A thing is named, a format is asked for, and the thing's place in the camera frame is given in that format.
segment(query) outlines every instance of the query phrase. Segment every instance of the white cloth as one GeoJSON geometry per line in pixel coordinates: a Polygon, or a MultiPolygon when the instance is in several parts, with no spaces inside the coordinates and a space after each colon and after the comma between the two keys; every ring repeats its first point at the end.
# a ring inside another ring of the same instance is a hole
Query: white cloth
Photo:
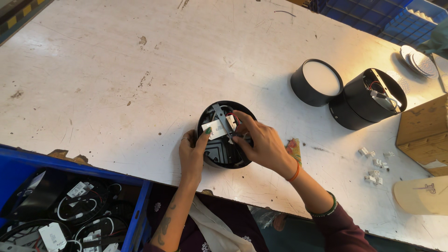
{"type": "Polygon", "coordinates": [[[251,242],[235,235],[197,196],[194,196],[188,214],[198,225],[212,252],[256,252],[251,242]]]}

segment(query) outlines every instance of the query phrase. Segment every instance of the green bangle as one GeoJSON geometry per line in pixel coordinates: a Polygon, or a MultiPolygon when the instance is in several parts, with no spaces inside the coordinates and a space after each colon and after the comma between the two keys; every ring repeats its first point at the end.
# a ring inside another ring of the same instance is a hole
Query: green bangle
{"type": "Polygon", "coordinates": [[[313,216],[313,217],[323,217],[323,216],[327,216],[327,215],[329,215],[329,214],[331,214],[332,212],[335,211],[335,209],[337,207],[336,197],[332,193],[330,193],[329,191],[327,191],[327,192],[333,197],[333,206],[332,206],[332,208],[330,210],[328,210],[327,212],[325,212],[325,213],[312,213],[305,206],[305,209],[310,213],[311,216],[313,216]]]}

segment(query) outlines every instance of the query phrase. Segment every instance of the bangle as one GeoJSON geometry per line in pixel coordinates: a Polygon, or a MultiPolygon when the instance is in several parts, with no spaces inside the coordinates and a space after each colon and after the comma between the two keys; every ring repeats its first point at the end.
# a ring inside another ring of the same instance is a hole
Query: bangle
{"type": "Polygon", "coordinates": [[[332,206],[332,208],[330,210],[328,210],[327,212],[325,212],[325,213],[312,213],[312,212],[308,211],[308,208],[306,208],[306,206],[305,206],[305,209],[310,213],[311,216],[313,216],[313,217],[324,217],[324,216],[327,216],[327,215],[333,213],[336,210],[336,207],[337,207],[336,197],[331,192],[329,192],[329,191],[327,191],[327,192],[333,197],[333,206],[332,206]]]}
{"type": "Polygon", "coordinates": [[[288,181],[288,182],[292,182],[292,181],[295,180],[295,179],[297,178],[297,176],[299,175],[300,164],[299,164],[299,161],[297,161],[297,159],[295,159],[295,160],[296,160],[296,162],[297,162],[297,171],[296,171],[296,174],[294,174],[294,176],[293,176],[292,178],[286,180],[286,181],[288,181]]]}

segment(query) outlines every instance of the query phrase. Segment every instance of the white workbench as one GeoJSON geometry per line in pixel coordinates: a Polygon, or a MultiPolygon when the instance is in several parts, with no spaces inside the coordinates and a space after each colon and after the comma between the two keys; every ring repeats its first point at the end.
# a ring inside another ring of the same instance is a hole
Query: white workbench
{"type": "MultiPolygon", "coordinates": [[[[370,67],[400,73],[411,87],[408,108],[442,95],[438,80],[412,72],[398,52],[285,0],[54,1],[0,47],[0,143],[43,154],[65,149],[93,166],[175,186],[182,134],[207,106],[233,100],[284,143],[306,143],[304,169],[363,230],[448,251],[447,216],[407,214],[393,199],[400,178],[428,176],[395,147],[400,117],[347,130],[327,106],[304,104],[289,85],[303,61],[317,58],[344,84],[370,67]],[[361,147],[383,160],[383,152],[396,154],[382,186],[364,181],[374,167],[361,147]]],[[[310,217],[291,185],[255,163],[205,165],[204,189],[310,217]]]]}

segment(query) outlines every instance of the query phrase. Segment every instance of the blue bin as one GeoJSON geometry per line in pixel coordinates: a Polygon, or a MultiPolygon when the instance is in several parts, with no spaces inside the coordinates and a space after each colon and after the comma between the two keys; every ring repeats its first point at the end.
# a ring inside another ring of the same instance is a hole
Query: blue bin
{"type": "MultiPolygon", "coordinates": [[[[151,233],[151,227],[146,218],[146,209],[152,182],[2,144],[0,144],[0,208],[3,207],[11,194],[41,167],[107,178],[117,183],[142,187],[121,251],[136,252],[142,242],[146,242],[151,233]]],[[[6,219],[0,218],[0,227],[6,222],[6,219]]]]}
{"type": "Polygon", "coordinates": [[[392,37],[401,42],[396,44],[416,47],[429,40],[432,30],[446,18],[448,18],[448,12],[442,7],[425,0],[413,0],[384,27],[381,32],[384,36],[379,37],[393,42],[389,40],[389,37],[392,37]],[[423,12],[426,16],[431,17],[434,22],[411,13],[409,10],[423,12]]]}
{"type": "Polygon", "coordinates": [[[412,0],[312,0],[310,10],[378,35],[412,0]]]}

